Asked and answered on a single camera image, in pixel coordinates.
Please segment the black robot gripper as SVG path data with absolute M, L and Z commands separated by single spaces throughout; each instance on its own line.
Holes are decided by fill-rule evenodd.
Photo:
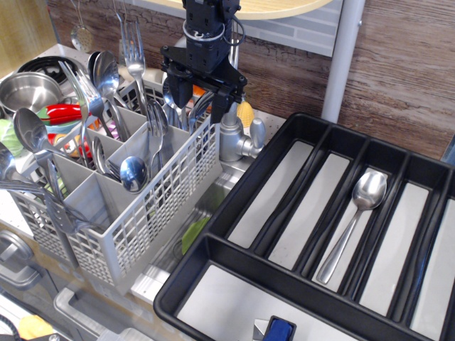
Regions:
M 184 108 L 193 96 L 193 86 L 212 92 L 212 124 L 218 124 L 235 96 L 241 96 L 247 79 L 229 62 L 232 21 L 187 19 L 183 23 L 186 45 L 161 48 L 163 71 L 168 75 L 171 96 Z

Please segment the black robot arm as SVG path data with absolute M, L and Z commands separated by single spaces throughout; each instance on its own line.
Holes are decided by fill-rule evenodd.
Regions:
M 247 78 L 229 61 L 232 22 L 239 1 L 184 1 L 186 46 L 164 46 L 162 70 L 177 107 L 187 105 L 196 85 L 213 94 L 211 122 L 221 122 L 234 102 L 240 103 Z

